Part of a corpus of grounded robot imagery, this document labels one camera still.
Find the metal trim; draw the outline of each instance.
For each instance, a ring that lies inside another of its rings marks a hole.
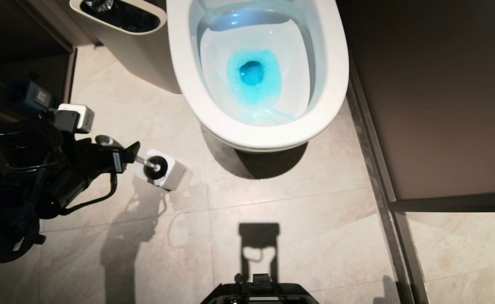
[[[390,202],[395,212],[495,212],[495,192]]]
[[[75,64],[77,63],[77,52],[78,49],[74,48],[73,52],[69,54],[68,67],[65,73],[64,96],[62,96],[62,103],[70,103],[71,100]]]
[[[388,206],[390,202],[396,201],[395,193],[351,54],[352,52],[349,51],[350,81],[347,100],[381,216],[399,298],[402,304],[428,304],[421,266],[408,227],[407,216],[404,213],[396,214]]]

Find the trash bin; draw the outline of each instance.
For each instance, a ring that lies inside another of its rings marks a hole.
[[[130,73],[181,93],[164,10],[143,0],[70,0],[70,6]]]

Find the toilet bowl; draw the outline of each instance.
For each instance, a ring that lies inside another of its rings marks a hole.
[[[336,117],[348,51],[334,0],[170,0],[178,84],[208,132],[249,152],[309,141]]]

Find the label sticker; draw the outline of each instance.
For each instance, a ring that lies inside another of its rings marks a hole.
[[[122,173],[122,162],[120,161],[120,154],[118,152],[112,153],[112,157],[114,158],[114,167],[116,168],[116,172]]]
[[[42,91],[41,89],[37,89],[35,92],[35,98],[33,98],[35,102],[42,106],[46,106],[47,108],[50,106],[51,97],[47,92]]]

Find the toilet brush holder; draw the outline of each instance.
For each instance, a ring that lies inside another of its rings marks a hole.
[[[159,166],[159,170],[147,166],[139,166],[137,177],[163,188],[174,191],[180,185],[187,172],[187,167],[158,150],[150,149],[146,152],[147,161]]]

